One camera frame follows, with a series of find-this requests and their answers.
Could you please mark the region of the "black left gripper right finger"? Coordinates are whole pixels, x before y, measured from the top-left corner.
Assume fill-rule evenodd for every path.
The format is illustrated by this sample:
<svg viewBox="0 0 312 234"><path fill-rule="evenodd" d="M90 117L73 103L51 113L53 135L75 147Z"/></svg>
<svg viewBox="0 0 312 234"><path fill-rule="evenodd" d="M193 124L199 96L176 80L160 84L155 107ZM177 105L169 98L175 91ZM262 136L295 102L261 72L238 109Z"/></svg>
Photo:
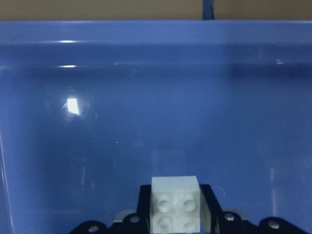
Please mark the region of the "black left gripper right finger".
<svg viewBox="0 0 312 234"><path fill-rule="evenodd" d="M222 212L221 206L208 184L200 184L200 219L206 234L218 234L218 215Z"/></svg>

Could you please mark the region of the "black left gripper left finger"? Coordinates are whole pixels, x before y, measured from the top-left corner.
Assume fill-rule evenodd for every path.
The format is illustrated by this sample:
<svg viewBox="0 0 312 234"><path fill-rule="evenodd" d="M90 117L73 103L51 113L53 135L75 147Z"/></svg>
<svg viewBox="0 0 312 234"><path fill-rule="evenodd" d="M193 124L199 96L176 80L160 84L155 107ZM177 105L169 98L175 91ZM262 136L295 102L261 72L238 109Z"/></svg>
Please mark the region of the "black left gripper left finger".
<svg viewBox="0 0 312 234"><path fill-rule="evenodd" d="M151 233L150 211L151 211L151 185L142 185L139 190L136 214L139 222L143 226L144 234Z"/></svg>

